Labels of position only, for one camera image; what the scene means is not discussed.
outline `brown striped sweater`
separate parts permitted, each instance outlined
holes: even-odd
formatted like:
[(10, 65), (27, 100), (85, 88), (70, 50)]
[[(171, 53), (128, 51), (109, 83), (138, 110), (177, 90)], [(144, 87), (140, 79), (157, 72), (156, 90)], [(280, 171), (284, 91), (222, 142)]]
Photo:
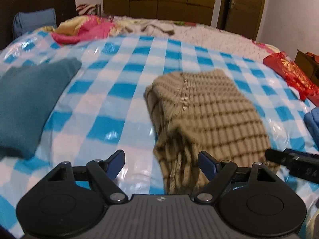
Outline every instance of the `brown striped sweater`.
[(270, 141), (264, 125), (222, 70), (159, 76), (146, 88), (145, 99), (158, 136), (154, 154), (167, 193), (196, 192), (208, 182), (197, 167), (202, 150), (238, 166), (266, 163)]

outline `red cloth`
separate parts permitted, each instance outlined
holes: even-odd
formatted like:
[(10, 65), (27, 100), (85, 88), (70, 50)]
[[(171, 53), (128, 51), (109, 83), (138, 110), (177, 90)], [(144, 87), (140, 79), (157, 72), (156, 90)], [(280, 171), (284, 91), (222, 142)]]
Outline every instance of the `red cloth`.
[(314, 85), (295, 62), (287, 60), (285, 52), (271, 54), (264, 58), (263, 63), (279, 74), (288, 86), (298, 90), (300, 99), (310, 99), (319, 106), (319, 88)]

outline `door frame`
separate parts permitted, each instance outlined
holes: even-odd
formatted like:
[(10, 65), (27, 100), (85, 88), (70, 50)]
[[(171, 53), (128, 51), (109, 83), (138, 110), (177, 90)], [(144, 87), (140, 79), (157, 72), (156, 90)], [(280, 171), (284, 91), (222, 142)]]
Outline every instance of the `door frame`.
[[(218, 15), (218, 21), (217, 21), (217, 28), (219, 28), (219, 29), (224, 29), (225, 28), (227, 15), (228, 15), (228, 11), (226, 11), (226, 10), (227, 10), (227, 8), (229, 8), (230, 1), (231, 0), (221, 0), (221, 8), (220, 8), (220, 12), (219, 12), (219, 15)], [(257, 38), (257, 34), (258, 34), (258, 31), (259, 31), (261, 18), (263, 16), (263, 12), (264, 12), (264, 6), (265, 6), (265, 0), (262, 0), (261, 7), (260, 7), (260, 12), (259, 12), (259, 17), (258, 17), (258, 22), (257, 22), (257, 26), (256, 26), (256, 30), (255, 30), (255, 34), (254, 34), (253, 40), (256, 40), (256, 38)]]

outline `blue and white checkered tablecloth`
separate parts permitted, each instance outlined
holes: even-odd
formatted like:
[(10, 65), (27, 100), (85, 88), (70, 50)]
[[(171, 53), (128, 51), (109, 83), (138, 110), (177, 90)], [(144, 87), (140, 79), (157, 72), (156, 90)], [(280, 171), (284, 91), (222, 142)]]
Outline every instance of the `blue and white checkered tablecloth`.
[[(155, 133), (143, 93), (159, 75), (221, 68), (259, 112), (273, 148), (317, 152), (303, 116), (314, 105), (301, 102), (280, 76), (261, 63), (179, 41), (118, 36), (60, 47), (45, 32), (24, 35), (0, 54), (0, 74), (11, 66), (76, 57), (83, 62), (48, 119), (36, 155), (29, 161), (0, 161), (0, 224), (22, 235), (15, 207), (19, 199), (61, 161), (84, 165), (117, 149), (126, 155), (117, 177), (127, 193), (163, 193), (152, 150)], [(317, 184), (280, 175), (307, 206), (319, 196)]]

